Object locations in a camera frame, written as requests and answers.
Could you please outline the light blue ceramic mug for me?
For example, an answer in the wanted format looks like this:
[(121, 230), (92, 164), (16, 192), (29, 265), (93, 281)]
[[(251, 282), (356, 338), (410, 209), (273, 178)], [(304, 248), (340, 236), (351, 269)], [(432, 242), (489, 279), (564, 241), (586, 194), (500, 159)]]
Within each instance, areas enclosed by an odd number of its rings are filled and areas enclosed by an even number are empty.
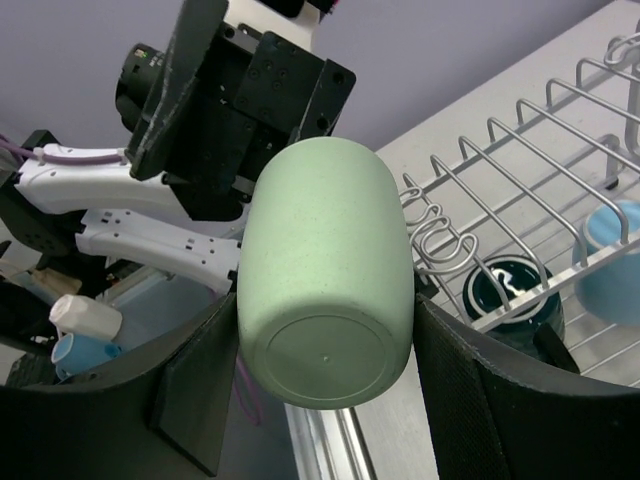
[(594, 265), (574, 285), (580, 304), (589, 314), (609, 324), (639, 325), (639, 248), (622, 249), (618, 214), (602, 204), (580, 225), (582, 251), (575, 244), (572, 262), (587, 258)]

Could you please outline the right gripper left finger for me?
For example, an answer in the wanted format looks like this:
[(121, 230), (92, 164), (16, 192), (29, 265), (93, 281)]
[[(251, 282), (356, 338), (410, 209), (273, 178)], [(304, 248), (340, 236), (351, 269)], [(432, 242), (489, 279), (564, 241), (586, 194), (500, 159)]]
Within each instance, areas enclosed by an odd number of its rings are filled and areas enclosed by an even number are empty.
[(58, 385), (2, 388), (2, 476), (215, 476), (236, 353), (229, 293), (173, 331)]

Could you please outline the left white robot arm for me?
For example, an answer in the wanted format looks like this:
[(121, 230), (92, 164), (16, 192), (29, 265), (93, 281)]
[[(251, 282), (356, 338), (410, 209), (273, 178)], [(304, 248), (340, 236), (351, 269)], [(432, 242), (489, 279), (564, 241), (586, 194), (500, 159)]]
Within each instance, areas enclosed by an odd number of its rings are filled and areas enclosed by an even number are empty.
[(332, 1), (186, 1), (161, 50), (128, 53), (115, 105), (128, 143), (74, 148), (49, 132), (3, 140), (1, 218), (51, 268), (100, 293), (108, 256), (216, 290), (234, 286), (267, 164), (331, 135), (356, 82), (312, 50)]

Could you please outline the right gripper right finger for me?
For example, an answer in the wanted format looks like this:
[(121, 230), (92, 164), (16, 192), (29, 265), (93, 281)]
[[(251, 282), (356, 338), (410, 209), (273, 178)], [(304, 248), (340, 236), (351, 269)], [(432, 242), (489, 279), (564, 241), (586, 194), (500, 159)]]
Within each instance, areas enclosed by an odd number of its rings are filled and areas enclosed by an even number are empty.
[(535, 360), (422, 295), (415, 356), (440, 478), (638, 478), (638, 389)]

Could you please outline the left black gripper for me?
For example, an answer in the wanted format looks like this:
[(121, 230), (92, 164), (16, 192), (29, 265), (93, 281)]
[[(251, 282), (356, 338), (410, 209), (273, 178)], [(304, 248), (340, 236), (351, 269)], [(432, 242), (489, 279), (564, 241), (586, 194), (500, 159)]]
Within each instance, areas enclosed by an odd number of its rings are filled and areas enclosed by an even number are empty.
[(222, 25), (228, 8), (183, 2), (166, 51), (136, 44), (115, 92), (131, 176), (160, 178), (196, 221), (238, 219), (277, 153), (332, 134), (356, 83), (275, 33)]

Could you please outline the mint green plastic cup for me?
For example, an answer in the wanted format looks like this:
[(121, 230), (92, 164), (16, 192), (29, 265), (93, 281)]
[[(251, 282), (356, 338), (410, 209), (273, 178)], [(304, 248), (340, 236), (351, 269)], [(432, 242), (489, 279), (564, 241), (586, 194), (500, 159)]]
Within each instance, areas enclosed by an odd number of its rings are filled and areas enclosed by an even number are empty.
[(413, 258), (395, 180), (374, 152), (319, 137), (269, 162), (241, 242), (237, 307), (247, 367), (286, 403), (349, 408), (398, 379)]

